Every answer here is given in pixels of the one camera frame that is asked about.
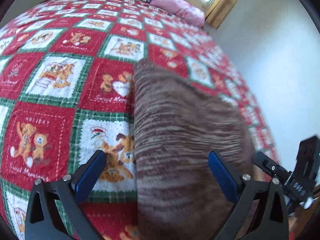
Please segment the red white checkered quilt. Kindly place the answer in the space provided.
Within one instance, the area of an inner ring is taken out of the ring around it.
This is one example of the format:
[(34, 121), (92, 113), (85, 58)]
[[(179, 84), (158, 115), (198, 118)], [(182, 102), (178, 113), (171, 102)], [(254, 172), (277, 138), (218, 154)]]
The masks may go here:
[(278, 154), (254, 95), (202, 29), (140, 0), (49, 0), (1, 29), (1, 216), (25, 238), (36, 179), (114, 153), (84, 205), (105, 239), (137, 239), (132, 65), (149, 59), (238, 108)]

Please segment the brown knit sun-pattern sweater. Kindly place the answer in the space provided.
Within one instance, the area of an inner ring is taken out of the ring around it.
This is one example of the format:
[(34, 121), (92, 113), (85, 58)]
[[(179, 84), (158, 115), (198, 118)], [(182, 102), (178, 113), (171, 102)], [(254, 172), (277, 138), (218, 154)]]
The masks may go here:
[(252, 174), (248, 128), (232, 105), (148, 60), (133, 65), (133, 84), (140, 238), (208, 239), (232, 207), (208, 154)]

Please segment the pink pillow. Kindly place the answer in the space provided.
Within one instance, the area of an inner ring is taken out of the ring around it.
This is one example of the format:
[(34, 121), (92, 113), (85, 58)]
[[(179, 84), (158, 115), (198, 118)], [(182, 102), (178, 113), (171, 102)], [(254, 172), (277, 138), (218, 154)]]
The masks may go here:
[(204, 25), (204, 12), (185, 0), (150, 0), (150, 5), (174, 14), (198, 28)]

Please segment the yellow curtain right of headboard window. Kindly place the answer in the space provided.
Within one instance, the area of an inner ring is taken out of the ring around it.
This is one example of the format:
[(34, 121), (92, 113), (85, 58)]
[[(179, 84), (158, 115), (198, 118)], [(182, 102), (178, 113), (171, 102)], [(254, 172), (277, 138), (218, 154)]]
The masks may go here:
[(206, 23), (218, 29), (238, 0), (212, 0), (205, 13)]

